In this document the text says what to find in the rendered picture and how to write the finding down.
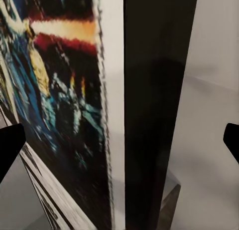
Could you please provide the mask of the poster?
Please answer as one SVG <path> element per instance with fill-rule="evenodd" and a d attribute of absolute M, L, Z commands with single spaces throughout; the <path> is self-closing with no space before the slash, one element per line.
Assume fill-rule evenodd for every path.
<path fill-rule="evenodd" d="M 0 111 L 73 230 L 157 230 L 197 0 L 0 0 Z"/>

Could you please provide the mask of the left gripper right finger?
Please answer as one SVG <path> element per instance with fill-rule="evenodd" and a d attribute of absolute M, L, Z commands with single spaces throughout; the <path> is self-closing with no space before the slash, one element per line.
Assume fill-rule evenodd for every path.
<path fill-rule="evenodd" d="M 223 141 L 239 163 L 239 125 L 227 123 Z"/>

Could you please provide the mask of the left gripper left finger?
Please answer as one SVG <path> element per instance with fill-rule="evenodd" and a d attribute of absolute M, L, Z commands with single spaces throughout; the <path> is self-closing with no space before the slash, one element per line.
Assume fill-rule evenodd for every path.
<path fill-rule="evenodd" d="M 0 183 L 26 142 L 21 123 L 0 129 Z"/>

